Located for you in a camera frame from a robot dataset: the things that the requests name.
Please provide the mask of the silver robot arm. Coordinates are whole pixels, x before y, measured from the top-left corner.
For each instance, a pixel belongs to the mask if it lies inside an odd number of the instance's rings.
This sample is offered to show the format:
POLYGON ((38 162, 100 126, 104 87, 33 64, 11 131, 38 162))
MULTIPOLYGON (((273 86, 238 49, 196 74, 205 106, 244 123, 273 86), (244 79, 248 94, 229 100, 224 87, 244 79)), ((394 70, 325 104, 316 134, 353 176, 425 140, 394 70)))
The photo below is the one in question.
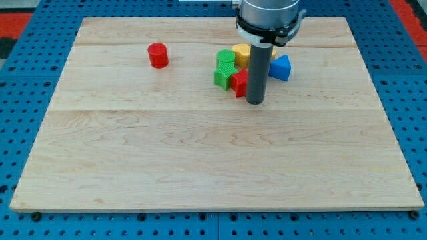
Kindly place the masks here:
POLYGON ((300 0, 241 0, 236 12, 236 29, 250 43, 246 101, 264 101, 274 47, 284 47, 298 33, 307 14, 300 0))

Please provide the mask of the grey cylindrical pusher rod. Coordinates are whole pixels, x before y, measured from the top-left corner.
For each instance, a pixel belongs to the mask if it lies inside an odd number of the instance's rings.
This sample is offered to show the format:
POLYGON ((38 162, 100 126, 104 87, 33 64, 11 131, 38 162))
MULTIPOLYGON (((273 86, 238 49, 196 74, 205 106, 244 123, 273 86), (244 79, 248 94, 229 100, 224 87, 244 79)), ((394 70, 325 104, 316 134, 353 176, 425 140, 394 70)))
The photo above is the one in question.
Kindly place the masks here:
POLYGON ((272 51, 272 45, 268 47, 251 45, 246 85, 246 101, 249 104, 259 105, 264 101, 272 51))

